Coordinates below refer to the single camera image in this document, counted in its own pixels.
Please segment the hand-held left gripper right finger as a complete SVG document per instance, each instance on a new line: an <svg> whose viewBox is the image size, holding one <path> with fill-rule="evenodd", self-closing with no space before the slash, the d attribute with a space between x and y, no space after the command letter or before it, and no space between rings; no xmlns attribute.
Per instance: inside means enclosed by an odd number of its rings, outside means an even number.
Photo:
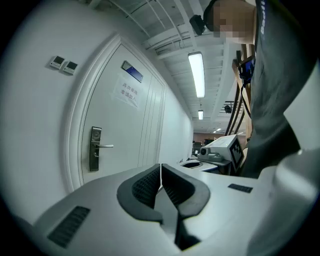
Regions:
<svg viewBox="0 0 320 256"><path fill-rule="evenodd" d="M161 256L254 256L254 238L271 204L273 171L225 176L162 165L162 185L175 209L173 240Z"/></svg>

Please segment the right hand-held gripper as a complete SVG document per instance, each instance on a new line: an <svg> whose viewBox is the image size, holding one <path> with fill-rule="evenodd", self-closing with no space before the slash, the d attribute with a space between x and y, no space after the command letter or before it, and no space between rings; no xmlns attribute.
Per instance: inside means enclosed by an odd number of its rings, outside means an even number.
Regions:
<svg viewBox="0 0 320 256"><path fill-rule="evenodd" d="M237 174L244 159L244 153L236 134L219 137L200 148L197 159L218 167L227 167L229 175ZM181 163L188 169L200 168L202 164L196 159Z"/></svg>

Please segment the steel lock plate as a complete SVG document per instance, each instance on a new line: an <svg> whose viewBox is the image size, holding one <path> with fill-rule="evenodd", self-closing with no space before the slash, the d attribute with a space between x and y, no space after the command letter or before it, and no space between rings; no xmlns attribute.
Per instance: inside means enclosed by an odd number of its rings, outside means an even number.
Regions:
<svg viewBox="0 0 320 256"><path fill-rule="evenodd" d="M96 172L99 170L99 157L94 157L94 153L100 154L100 148L97 148L96 145L101 142L101 132L100 127L93 126L91 128L90 135L90 148L89 148L89 171Z"/></svg>

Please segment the white paper notice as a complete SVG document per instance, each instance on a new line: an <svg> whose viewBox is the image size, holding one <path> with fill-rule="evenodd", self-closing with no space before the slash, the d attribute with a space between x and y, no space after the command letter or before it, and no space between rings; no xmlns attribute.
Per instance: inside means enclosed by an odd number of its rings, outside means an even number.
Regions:
<svg viewBox="0 0 320 256"><path fill-rule="evenodd" d="M139 108L141 102L141 88L134 84L123 75L118 74L115 79L113 91L110 93L113 98L116 98L131 107Z"/></svg>

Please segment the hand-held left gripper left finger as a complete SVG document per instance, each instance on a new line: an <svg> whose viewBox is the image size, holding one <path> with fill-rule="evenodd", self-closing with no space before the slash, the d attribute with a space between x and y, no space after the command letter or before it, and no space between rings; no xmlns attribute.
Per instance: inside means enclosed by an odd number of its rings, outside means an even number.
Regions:
<svg viewBox="0 0 320 256"><path fill-rule="evenodd" d="M35 244L49 256L172 256L159 187L159 164L90 181L42 214Z"/></svg>

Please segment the white panelled door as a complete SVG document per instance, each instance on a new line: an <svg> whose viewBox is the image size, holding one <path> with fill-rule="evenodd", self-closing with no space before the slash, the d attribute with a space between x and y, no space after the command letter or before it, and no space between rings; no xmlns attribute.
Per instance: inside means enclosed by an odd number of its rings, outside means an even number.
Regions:
<svg viewBox="0 0 320 256"><path fill-rule="evenodd" d="M142 83L122 69L128 61L142 75ZM139 108L113 98L118 74L140 86ZM82 177L85 183L132 168L154 164L158 156L163 86L123 45L120 45L103 69L86 113L81 149ZM98 171L90 172L92 127L101 128Z"/></svg>

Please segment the wooden furniture frame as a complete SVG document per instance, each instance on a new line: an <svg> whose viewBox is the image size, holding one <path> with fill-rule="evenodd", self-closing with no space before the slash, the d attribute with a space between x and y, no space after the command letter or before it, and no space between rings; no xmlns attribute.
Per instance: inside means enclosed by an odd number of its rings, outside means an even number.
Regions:
<svg viewBox="0 0 320 256"><path fill-rule="evenodd" d="M232 70L234 71L235 78L237 81L237 85L239 88L238 98L242 98L242 104L244 107L243 114L245 120L245 128L246 128L246 137L249 138L252 134L253 124L251 120L251 84L243 85L242 80L239 77L238 66L241 61L255 56L253 52L253 46L251 44L241 44L241 50L236 51L236 59L232 61Z"/></svg>

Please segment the blue and silver door sign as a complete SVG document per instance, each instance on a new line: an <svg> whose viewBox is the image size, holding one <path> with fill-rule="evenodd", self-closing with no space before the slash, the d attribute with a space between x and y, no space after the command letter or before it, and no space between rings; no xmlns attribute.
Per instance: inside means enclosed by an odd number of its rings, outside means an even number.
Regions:
<svg viewBox="0 0 320 256"><path fill-rule="evenodd" d="M138 82L142 83L143 75L134 68L127 60L125 60L121 66L121 68L126 71L129 75L135 78Z"/></svg>

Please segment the white wall thermostat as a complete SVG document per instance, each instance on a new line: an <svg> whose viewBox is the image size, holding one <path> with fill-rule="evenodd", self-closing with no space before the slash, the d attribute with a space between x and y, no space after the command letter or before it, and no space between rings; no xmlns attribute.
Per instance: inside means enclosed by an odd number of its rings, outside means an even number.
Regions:
<svg viewBox="0 0 320 256"><path fill-rule="evenodd" d="M51 68L60 70L64 62L65 62L65 58L56 55L52 57L51 60L49 61L49 66Z"/></svg>
<svg viewBox="0 0 320 256"><path fill-rule="evenodd" d="M78 67L78 64L72 62L72 61L67 61L65 65L62 68L62 71L68 75L74 75L76 69Z"/></svg>

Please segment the chest-mounted phone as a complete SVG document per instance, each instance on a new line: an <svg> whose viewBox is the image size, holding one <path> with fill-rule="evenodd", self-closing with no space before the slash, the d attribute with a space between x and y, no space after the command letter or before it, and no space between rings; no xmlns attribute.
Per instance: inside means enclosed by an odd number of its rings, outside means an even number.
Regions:
<svg viewBox="0 0 320 256"><path fill-rule="evenodd" d="M242 84L245 86L251 83L255 69L256 58L250 56L245 60L241 61L238 66L239 78L242 80Z"/></svg>

